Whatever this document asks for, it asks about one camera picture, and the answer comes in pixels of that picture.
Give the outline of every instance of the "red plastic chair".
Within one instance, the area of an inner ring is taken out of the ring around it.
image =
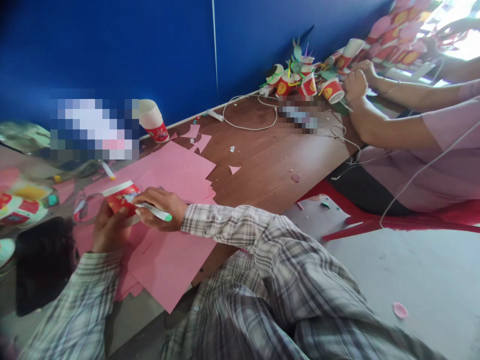
[[[330,197],[346,214],[350,215],[350,217],[345,220],[347,225],[358,224],[345,230],[326,235],[323,237],[323,240],[330,241],[365,234],[382,228],[380,226],[381,216],[360,210],[345,196],[336,191],[326,180],[319,182],[298,201],[300,202],[320,194],[325,194]],[[382,222],[384,228],[394,230],[445,229],[480,234],[480,227],[474,226],[476,224],[480,224],[480,200],[465,201],[436,212],[417,213],[410,216],[385,216]]]

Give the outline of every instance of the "plaid shirt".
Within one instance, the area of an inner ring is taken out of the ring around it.
[[[383,323],[342,264],[284,216],[190,205],[182,231],[249,253],[200,284],[160,359],[444,359]],[[119,261],[85,254],[20,358],[105,358]]]

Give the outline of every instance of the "pink shirt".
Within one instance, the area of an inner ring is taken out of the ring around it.
[[[465,83],[461,103],[422,114],[440,148],[400,150],[363,165],[396,196],[410,178],[480,122],[480,80]],[[369,146],[360,161],[382,156],[384,149]],[[480,125],[446,155],[422,171],[398,198],[406,208],[432,212],[466,200],[480,199]]]

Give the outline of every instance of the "hand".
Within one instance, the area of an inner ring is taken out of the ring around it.
[[[188,206],[177,194],[155,187],[149,187],[145,192],[135,196],[131,203],[138,204],[141,202],[150,203],[157,209],[169,213],[172,217],[171,221],[163,221],[146,208],[139,207],[136,209],[136,213],[140,216],[142,223],[161,232],[180,231]]]
[[[369,85],[362,70],[355,70],[349,73],[345,79],[345,98],[350,103],[355,99],[367,96]]]
[[[365,74],[366,81],[374,88],[376,87],[377,81],[381,78],[375,72],[374,63],[371,62],[370,60],[363,60],[363,61],[357,62],[355,65],[353,65],[351,70],[353,72],[356,70],[362,70],[363,73]]]
[[[92,253],[112,253],[123,248],[127,239],[122,230],[128,213],[128,209],[122,207],[114,214],[107,200],[101,204],[93,229]]]

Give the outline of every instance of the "bracelet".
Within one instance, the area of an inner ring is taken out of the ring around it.
[[[392,87],[390,90],[388,90],[387,92],[384,92],[381,95],[386,95],[386,94],[392,92],[393,90],[395,90],[397,88],[398,85],[400,85],[402,83],[400,80],[395,80],[395,81],[397,82],[396,85],[394,87]]]

